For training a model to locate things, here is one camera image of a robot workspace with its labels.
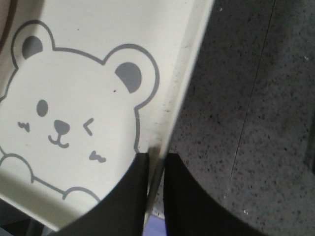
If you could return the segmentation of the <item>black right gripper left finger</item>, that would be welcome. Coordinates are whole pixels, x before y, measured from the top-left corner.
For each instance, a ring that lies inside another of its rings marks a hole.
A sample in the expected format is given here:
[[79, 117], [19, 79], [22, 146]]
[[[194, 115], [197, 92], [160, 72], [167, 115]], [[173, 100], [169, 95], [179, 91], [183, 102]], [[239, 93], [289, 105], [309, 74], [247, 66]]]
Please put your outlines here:
[[147, 203], [149, 155], [138, 153], [114, 189], [54, 236], [140, 236]]

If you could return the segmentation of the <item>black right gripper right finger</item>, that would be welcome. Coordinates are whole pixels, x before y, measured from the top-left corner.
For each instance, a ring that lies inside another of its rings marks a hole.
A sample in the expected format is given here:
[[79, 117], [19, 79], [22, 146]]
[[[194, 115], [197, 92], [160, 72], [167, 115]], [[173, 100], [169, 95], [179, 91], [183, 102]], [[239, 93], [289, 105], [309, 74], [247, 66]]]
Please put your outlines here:
[[169, 236], [261, 236], [217, 203], [196, 181], [178, 154], [165, 159], [163, 204]]

